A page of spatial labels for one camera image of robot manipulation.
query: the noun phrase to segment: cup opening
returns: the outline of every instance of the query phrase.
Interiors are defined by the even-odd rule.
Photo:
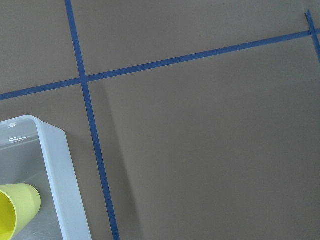
[[[0,191],[0,240],[10,240],[16,227],[16,210],[10,198]]]

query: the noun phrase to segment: blue grid line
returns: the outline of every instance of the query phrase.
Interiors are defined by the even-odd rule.
[[[320,63],[320,44],[319,44],[319,39],[317,36],[317,31],[315,29],[314,20],[312,19],[312,15],[311,15],[310,10],[308,10],[305,15],[306,15],[306,19],[308,20],[309,29],[310,29],[310,33],[311,33],[311,38],[313,40],[315,52],[316,52],[316,55],[317,55],[319,63]]]
[[[137,65],[137,66],[131,66],[131,67],[126,67],[126,68],[122,68],[122,69],[93,74],[93,75],[87,76],[87,80],[89,82],[91,82],[91,81],[96,81],[96,80],[101,80],[101,79],[107,79],[107,78],[112,78],[112,77],[116,77],[116,76],[120,76],[120,75],[140,72],[140,71],[144,71],[144,70],[155,69],[155,68],[159,68],[159,67],[163,67],[163,66],[167,66],[167,65],[173,65],[173,64],[183,63],[183,62],[192,61],[192,60],[196,60],[196,59],[202,59],[202,58],[212,57],[212,56],[216,56],[216,55],[222,55],[222,54],[227,54],[227,53],[231,53],[231,52],[236,52],[236,51],[240,51],[240,50],[251,49],[251,48],[256,48],[256,47],[260,47],[260,46],[290,41],[290,40],[294,40],[294,39],[305,38],[308,36],[310,36],[309,31],[302,31],[302,32],[284,35],[284,36],[277,36],[277,37],[267,38],[267,39],[263,39],[263,40],[247,42],[247,43],[243,43],[243,44],[227,46],[227,47],[218,48],[218,49],[214,49],[214,50],[203,51],[203,52],[198,52],[198,53],[194,53],[194,54],[169,58],[166,60],[155,61],[155,62],[141,64],[141,65]]]
[[[74,13],[73,13],[73,9],[72,9],[71,0],[65,0],[65,6],[66,6],[66,12],[68,15],[69,25],[70,25],[70,31],[71,31],[72,41],[73,41],[75,58],[76,58],[76,62],[77,62],[78,70],[79,70],[79,75],[80,75],[80,82],[81,82],[81,86],[82,86],[83,98],[84,98],[86,113],[87,113],[87,117],[88,117],[88,121],[89,121],[91,137],[92,137],[92,141],[93,141],[95,158],[97,161],[98,171],[99,171],[100,180],[101,180],[101,184],[102,184],[102,190],[103,190],[103,194],[104,194],[104,200],[105,200],[105,204],[106,204],[106,208],[107,208],[107,212],[108,212],[108,217],[109,217],[109,221],[110,221],[110,227],[111,227],[113,239],[120,240],[115,210],[114,210],[114,206],[112,203],[111,192],[110,192],[110,188],[109,188],[106,168],[105,168],[103,154],[102,154],[102,150],[101,150],[97,125],[96,125],[96,119],[95,119],[92,101],[91,101],[91,97],[90,97],[90,90],[89,90],[89,86],[88,86],[88,82],[87,82],[85,65],[84,65],[84,61],[83,61],[83,57],[82,57],[82,53],[81,53],[80,42],[79,42],[79,37],[78,37],[78,33],[77,33],[77,27],[76,27],[75,17],[74,17]]]
[[[55,83],[49,83],[46,85],[30,87],[30,88],[26,88],[23,90],[7,92],[7,93],[0,94],[0,101],[6,100],[6,99],[22,97],[22,96],[26,96],[26,95],[30,95],[30,94],[41,93],[41,92],[45,92],[45,91],[49,91],[49,90],[69,87],[69,86],[73,86],[73,85],[77,85],[77,84],[80,84],[80,78],[74,78],[74,79],[59,81],[59,82],[55,82]]]

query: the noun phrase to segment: white plastic bin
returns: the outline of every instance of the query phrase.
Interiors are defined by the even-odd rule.
[[[27,183],[38,215],[15,240],[91,240],[65,133],[25,115],[0,122],[0,185]]]

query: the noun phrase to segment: yellow cup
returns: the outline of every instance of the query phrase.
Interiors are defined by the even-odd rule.
[[[38,191],[28,184],[0,185],[0,240],[16,236],[39,212]]]

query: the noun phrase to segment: blue tape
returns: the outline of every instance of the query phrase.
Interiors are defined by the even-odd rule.
[[[72,41],[73,41],[75,58],[76,58],[76,62],[77,62],[78,70],[79,70],[79,75],[80,75],[80,82],[81,82],[81,86],[82,86],[84,103],[85,103],[86,113],[88,116],[96,162],[97,162],[97,166],[98,166],[98,170],[99,170],[100,180],[101,180],[101,184],[102,184],[102,190],[103,190],[103,194],[104,194],[104,200],[105,200],[105,204],[106,204],[106,208],[107,208],[107,212],[108,212],[108,217],[109,217],[109,221],[110,221],[110,227],[111,227],[113,239],[120,240],[114,205],[113,205],[112,198],[111,198],[111,192],[110,192],[110,188],[109,188],[106,168],[105,168],[105,164],[104,164],[103,154],[101,151],[101,145],[100,145],[97,125],[96,125],[96,119],[95,119],[92,101],[91,101],[91,97],[90,97],[90,91],[89,91],[89,86],[88,86],[88,82],[87,82],[86,71],[85,71],[84,61],[83,61],[83,57],[82,57],[82,53],[81,53],[80,42],[79,42],[79,38],[78,38],[76,22],[75,22],[73,9],[72,9],[71,0],[65,0],[65,6],[66,6],[66,12],[68,15],[69,25],[70,25],[70,31],[71,31]]]
[[[310,36],[310,32],[303,31],[303,32],[297,32],[297,33],[288,34],[288,35],[284,35],[284,36],[267,38],[267,39],[259,40],[259,41],[253,41],[253,42],[248,42],[248,43],[243,43],[243,44],[238,44],[238,45],[233,45],[233,46],[227,46],[227,47],[218,48],[218,49],[214,49],[214,50],[203,51],[203,52],[194,53],[194,54],[190,54],[190,55],[179,56],[179,57],[174,57],[174,58],[170,58],[170,59],[166,59],[166,60],[155,61],[155,62],[146,63],[146,64],[142,64],[142,65],[131,66],[131,67],[126,67],[126,68],[122,68],[122,69],[118,69],[118,70],[112,70],[112,71],[102,72],[102,73],[98,73],[98,74],[94,74],[94,75],[89,75],[89,76],[87,76],[87,81],[91,82],[91,81],[96,81],[96,80],[101,80],[101,79],[112,78],[112,77],[116,77],[116,76],[120,76],[120,75],[140,72],[140,71],[149,70],[149,69],[155,69],[155,68],[178,64],[178,63],[183,63],[183,62],[187,62],[187,61],[191,61],[191,60],[212,57],[215,55],[227,54],[227,53],[236,52],[236,51],[240,51],[240,50],[244,50],[244,49],[251,49],[251,48],[256,48],[259,46],[275,44],[275,43],[290,41],[290,40],[294,40],[294,39],[300,39],[300,38],[304,38],[304,37],[308,37],[308,36]]]
[[[314,20],[312,19],[312,15],[310,10],[308,10],[305,14],[306,19],[308,20],[308,24],[309,24],[309,29],[310,29],[310,33],[311,33],[311,38],[313,40],[313,45],[315,48],[315,52],[316,55],[318,56],[318,60],[320,63],[320,43],[319,43],[319,39],[317,36],[317,31],[315,29],[315,24],[314,24]]]
[[[80,78],[74,78],[74,79],[59,81],[59,82],[55,82],[55,83],[49,83],[49,84],[42,85],[42,86],[35,86],[35,87],[26,88],[23,90],[3,93],[3,94],[0,94],[0,101],[6,100],[6,99],[13,99],[13,98],[17,98],[17,97],[22,97],[22,96],[26,96],[26,95],[30,95],[30,94],[36,94],[36,93],[40,93],[40,92],[50,91],[50,90],[54,90],[54,89],[69,87],[69,86],[77,85],[80,83],[81,83]]]

